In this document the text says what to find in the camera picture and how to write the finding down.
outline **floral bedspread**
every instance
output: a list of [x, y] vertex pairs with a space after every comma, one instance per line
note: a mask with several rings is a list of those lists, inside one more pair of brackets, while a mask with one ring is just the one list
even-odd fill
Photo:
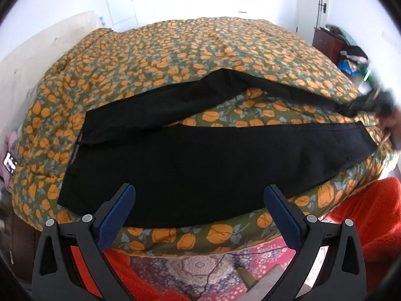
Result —
[[[20, 137], [13, 189], [17, 215], [39, 230], [49, 218], [59, 223], [79, 219], [59, 206], [57, 198], [86, 111], [163, 85], [198, 80], [220, 68], [245, 71], [340, 102], [358, 94], [323, 54], [264, 20], [200, 18], [159, 22], [123, 33], [95, 30], [55, 62], [39, 83]], [[349, 119], [248, 89], [180, 122], [248, 127], [353, 121], [366, 126], [378, 150], [322, 186], [291, 199], [305, 214], [322, 216], [355, 189], [377, 179], [396, 159], [390, 143], [381, 143], [382, 132], [371, 115], [360, 113]], [[146, 256], [212, 254], [254, 246], [278, 234], [266, 209], [256, 209], [209, 225], [122, 228], [114, 247]]]

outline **smartphone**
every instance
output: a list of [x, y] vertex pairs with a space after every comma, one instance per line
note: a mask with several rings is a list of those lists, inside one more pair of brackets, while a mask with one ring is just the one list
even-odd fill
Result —
[[13, 155], [11, 155], [10, 153], [7, 152], [7, 155], [4, 158], [3, 164], [6, 167], [8, 172], [10, 172], [11, 174], [14, 174], [15, 169], [17, 168], [17, 161], [15, 160], [15, 157]]

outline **blue gripper pad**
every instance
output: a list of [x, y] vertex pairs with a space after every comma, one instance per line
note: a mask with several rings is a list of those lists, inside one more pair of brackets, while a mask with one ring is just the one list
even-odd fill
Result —
[[287, 247], [298, 252], [302, 247], [302, 230], [271, 187], [265, 188], [265, 206], [277, 225]]
[[131, 185], [127, 186], [110, 212], [106, 215], [97, 233], [96, 245], [101, 252], [112, 246], [118, 232], [123, 227], [135, 204], [136, 192]]

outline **brown cabinet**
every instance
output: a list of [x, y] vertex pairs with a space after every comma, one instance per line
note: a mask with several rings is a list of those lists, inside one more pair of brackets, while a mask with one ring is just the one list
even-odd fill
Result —
[[312, 46], [327, 56], [335, 65], [337, 65], [340, 52], [346, 43], [332, 35], [326, 30], [320, 28], [315, 29]]

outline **black pants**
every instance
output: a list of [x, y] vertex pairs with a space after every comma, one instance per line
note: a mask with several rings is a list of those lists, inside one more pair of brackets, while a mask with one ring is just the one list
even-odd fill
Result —
[[247, 87], [287, 93], [291, 101], [332, 110], [339, 107], [297, 88], [222, 70], [89, 111], [59, 204], [79, 215], [94, 213], [123, 183], [130, 183], [137, 198], [127, 226], [200, 225], [263, 208], [269, 184], [286, 197], [299, 195], [376, 150], [361, 123], [162, 127]]

